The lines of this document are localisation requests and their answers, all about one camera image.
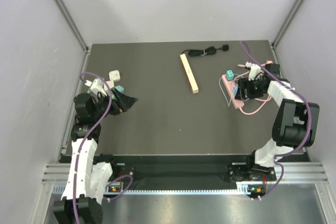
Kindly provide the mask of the white square plug adapter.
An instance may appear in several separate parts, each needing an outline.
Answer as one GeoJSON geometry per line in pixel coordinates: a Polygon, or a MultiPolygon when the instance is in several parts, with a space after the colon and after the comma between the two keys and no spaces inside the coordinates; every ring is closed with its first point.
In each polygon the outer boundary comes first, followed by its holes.
{"type": "Polygon", "coordinates": [[[113,82],[120,81],[121,73],[119,70],[113,70],[109,72],[109,79],[113,82]]]}

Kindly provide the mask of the beige wooden power strip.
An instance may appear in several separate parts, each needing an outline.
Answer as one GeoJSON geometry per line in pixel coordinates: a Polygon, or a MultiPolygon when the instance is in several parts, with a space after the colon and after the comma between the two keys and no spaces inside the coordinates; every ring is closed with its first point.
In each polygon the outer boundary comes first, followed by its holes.
{"type": "Polygon", "coordinates": [[[198,89],[198,85],[196,83],[195,77],[194,77],[193,72],[191,70],[191,67],[190,67],[190,64],[188,62],[186,54],[181,54],[180,59],[181,59],[183,68],[185,70],[185,73],[187,75],[188,81],[190,83],[192,93],[196,94],[196,93],[199,92],[199,89],[198,89]]]}

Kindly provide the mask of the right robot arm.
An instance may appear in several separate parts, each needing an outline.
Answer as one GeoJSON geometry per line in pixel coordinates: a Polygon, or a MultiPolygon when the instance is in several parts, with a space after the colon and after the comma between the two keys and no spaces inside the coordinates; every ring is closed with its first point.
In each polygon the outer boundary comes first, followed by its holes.
{"type": "Polygon", "coordinates": [[[279,106],[271,139],[246,157],[245,165],[229,167],[235,182],[271,177],[276,161],[295,149],[310,147],[315,140],[319,105],[305,103],[287,79],[280,76],[280,65],[269,62],[261,66],[247,62],[248,76],[239,78],[236,100],[259,99],[268,95],[279,106]]]}

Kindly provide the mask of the teal charger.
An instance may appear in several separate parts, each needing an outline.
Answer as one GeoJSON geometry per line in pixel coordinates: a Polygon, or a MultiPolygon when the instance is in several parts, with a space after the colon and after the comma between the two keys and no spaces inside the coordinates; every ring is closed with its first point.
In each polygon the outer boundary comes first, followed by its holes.
{"type": "Polygon", "coordinates": [[[234,79],[234,73],[232,70],[227,70],[225,73],[225,77],[227,81],[232,81],[234,79]]]}

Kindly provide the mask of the blue plug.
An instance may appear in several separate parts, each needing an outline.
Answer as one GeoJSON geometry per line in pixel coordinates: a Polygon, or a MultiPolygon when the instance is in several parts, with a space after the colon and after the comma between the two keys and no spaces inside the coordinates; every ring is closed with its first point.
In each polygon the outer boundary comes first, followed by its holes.
{"type": "Polygon", "coordinates": [[[237,94],[237,91],[238,91],[238,85],[236,85],[233,89],[233,96],[237,94]]]}

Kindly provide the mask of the teal plug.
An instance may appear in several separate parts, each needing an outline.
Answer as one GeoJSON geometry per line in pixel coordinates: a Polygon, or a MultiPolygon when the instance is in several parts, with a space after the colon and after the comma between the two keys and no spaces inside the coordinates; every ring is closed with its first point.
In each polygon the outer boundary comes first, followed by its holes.
{"type": "Polygon", "coordinates": [[[116,89],[117,89],[119,92],[124,92],[124,87],[123,87],[123,86],[116,86],[116,89]]]}

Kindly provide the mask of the pink power strip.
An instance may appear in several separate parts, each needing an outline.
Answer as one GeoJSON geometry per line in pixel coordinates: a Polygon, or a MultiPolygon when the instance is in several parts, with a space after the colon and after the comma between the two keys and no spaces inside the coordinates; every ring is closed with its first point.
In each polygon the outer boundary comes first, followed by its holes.
{"type": "Polygon", "coordinates": [[[225,74],[222,75],[221,83],[224,85],[228,96],[226,97],[226,101],[228,106],[233,106],[235,109],[242,109],[244,106],[244,102],[241,100],[235,99],[235,96],[233,96],[233,89],[237,85],[233,80],[227,81],[225,74]]]}

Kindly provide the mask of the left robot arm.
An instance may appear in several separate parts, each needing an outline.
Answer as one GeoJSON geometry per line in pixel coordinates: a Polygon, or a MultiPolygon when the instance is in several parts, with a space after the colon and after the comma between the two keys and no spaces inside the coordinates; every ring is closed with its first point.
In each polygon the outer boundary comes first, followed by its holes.
{"type": "Polygon", "coordinates": [[[67,183],[61,199],[54,203],[58,223],[102,223],[102,200],[109,180],[119,174],[112,156],[95,159],[101,121],[130,109],[137,98],[112,88],[95,98],[81,93],[74,100],[76,123],[71,130],[72,155],[67,183]]]}

